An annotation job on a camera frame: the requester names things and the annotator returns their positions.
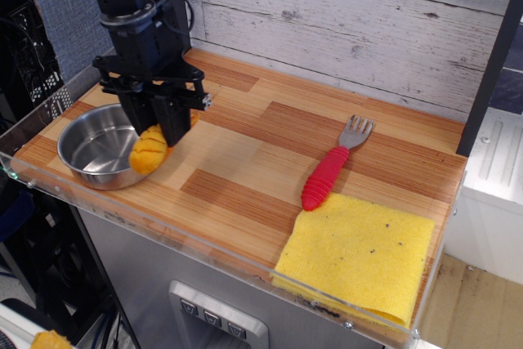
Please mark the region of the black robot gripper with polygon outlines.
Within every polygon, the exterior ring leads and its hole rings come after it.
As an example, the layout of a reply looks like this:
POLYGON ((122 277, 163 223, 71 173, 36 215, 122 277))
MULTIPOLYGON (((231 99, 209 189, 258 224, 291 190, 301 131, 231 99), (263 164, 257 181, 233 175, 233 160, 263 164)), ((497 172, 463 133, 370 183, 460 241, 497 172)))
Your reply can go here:
POLYGON ((128 15, 102 14, 115 53, 92 62, 103 91, 118 95, 136 133, 158 123, 168 147, 190 130, 190 108, 207 110, 212 104, 203 89, 203 71, 184 59, 186 32, 175 22, 171 0, 148 0, 128 15))

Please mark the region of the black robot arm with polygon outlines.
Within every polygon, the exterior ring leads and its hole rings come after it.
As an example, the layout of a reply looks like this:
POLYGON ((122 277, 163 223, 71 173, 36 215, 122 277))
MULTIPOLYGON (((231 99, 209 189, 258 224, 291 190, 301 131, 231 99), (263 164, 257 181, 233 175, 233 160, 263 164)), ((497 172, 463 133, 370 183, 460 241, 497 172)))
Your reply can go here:
POLYGON ((204 73, 186 62, 194 11, 189 0, 96 0, 114 54, 92 64, 137 133, 158 125, 169 146, 190 130, 191 110, 211 98, 204 73))

